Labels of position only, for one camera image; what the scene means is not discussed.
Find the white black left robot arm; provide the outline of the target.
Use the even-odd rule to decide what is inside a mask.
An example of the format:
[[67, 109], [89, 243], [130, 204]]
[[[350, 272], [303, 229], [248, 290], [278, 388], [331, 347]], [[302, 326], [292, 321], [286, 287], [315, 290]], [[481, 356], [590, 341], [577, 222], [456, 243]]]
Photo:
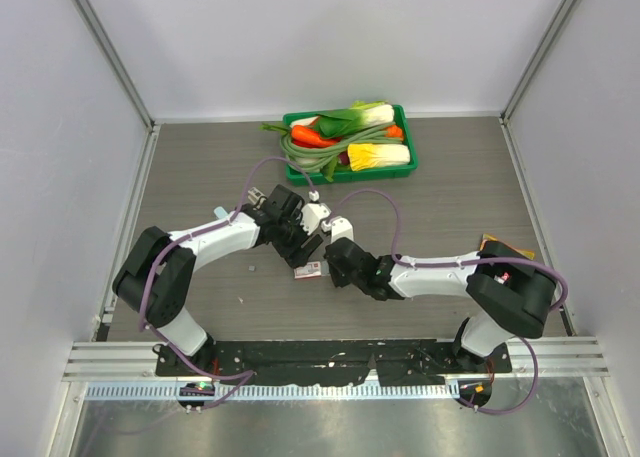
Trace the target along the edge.
[[312, 192], [305, 201], [278, 185], [267, 196], [255, 188], [247, 203], [208, 224], [167, 233], [156, 226], [138, 237], [112, 283], [115, 295], [159, 332], [190, 375], [205, 374], [215, 341], [190, 315], [186, 299], [195, 272], [232, 253], [270, 244], [295, 269], [322, 243], [316, 233], [329, 207]]

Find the red white staple box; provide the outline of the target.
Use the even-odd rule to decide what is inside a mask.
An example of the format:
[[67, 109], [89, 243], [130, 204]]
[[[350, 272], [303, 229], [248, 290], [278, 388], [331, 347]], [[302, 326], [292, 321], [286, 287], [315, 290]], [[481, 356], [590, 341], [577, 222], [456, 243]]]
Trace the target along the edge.
[[294, 269], [295, 280], [320, 278], [328, 275], [329, 266], [326, 261], [313, 261]]

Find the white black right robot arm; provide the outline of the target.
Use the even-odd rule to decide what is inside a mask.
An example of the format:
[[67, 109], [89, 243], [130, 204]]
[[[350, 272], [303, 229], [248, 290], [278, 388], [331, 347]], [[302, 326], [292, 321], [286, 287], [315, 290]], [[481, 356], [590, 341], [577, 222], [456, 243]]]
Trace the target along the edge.
[[326, 247], [333, 284], [353, 285], [379, 301], [422, 296], [473, 300], [480, 312], [463, 321], [444, 365], [472, 372], [513, 337], [543, 335], [557, 279], [509, 246], [491, 241], [456, 258], [376, 257], [342, 237]]

